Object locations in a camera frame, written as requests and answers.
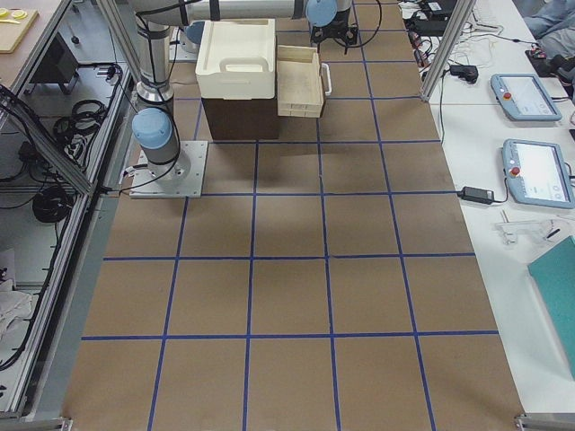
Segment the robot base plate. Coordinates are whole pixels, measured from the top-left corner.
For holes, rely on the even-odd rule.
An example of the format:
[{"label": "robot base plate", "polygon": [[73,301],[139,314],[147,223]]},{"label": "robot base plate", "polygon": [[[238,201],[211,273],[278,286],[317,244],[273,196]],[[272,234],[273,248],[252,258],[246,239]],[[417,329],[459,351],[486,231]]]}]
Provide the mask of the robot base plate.
[{"label": "robot base plate", "polygon": [[[183,178],[178,180],[158,180],[138,187],[154,179],[148,169],[136,171],[132,187],[129,192],[132,198],[199,198],[204,182],[204,170],[208,155],[208,141],[181,141],[181,151],[188,156],[191,167],[185,172]],[[144,152],[140,152],[138,164],[147,163]]]}]

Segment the power adapter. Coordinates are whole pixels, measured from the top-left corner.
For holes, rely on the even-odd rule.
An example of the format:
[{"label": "power adapter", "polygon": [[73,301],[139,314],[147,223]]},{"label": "power adapter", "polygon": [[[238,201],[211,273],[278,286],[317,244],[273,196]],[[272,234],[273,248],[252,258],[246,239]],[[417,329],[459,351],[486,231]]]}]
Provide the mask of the power adapter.
[{"label": "power adapter", "polygon": [[480,204],[491,205],[495,202],[493,192],[486,189],[476,189],[475,187],[463,187],[457,192],[457,196],[462,200],[469,200]]},{"label": "power adapter", "polygon": [[463,79],[469,84],[475,84],[479,77],[477,66],[450,65],[449,73],[453,76],[458,76],[459,79]]}]

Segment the wooden board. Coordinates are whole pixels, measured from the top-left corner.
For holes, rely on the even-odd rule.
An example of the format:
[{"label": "wooden board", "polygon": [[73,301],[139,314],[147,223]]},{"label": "wooden board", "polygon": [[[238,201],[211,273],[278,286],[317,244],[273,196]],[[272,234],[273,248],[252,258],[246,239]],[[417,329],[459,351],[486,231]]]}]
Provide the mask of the wooden board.
[{"label": "wooden board", "polygon": [[[20,21],[20,24],[7,24],[0,22],[0,54],[10,54],[13,52],[32,23],[38,16],[36,9],[23,9],[28,13],[28,16]],[[0,18],[12,20],[10,14]]]}]

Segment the person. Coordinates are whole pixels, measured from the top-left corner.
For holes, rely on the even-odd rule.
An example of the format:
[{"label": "person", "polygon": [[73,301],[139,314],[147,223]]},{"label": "person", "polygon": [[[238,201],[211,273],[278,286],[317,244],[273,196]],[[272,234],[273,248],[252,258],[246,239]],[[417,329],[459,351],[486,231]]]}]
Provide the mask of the person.
[{"label": "person", "polygon": [[575,55],[575,0],[551,0],[524,20],[548,58]]}]

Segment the cardboard floor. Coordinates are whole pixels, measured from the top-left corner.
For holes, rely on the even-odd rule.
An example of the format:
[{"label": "cardboard floor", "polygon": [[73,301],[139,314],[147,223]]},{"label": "cardboard floor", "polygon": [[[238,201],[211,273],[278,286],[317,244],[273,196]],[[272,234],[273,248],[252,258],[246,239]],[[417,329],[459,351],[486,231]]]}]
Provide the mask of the cardboard floor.
[{"label": "cardboard floor", "polygon": [[[377,7],[353,10],[366,40]],[[304,23],[278,27],[308,45]],[[321,119],[210,144],[200,199],[121,197],[66,396],[75,429],[515,429],[397,6],[364,48],[321,54]],[[193,65],[172,80],[181,137],[209,140]]]}]

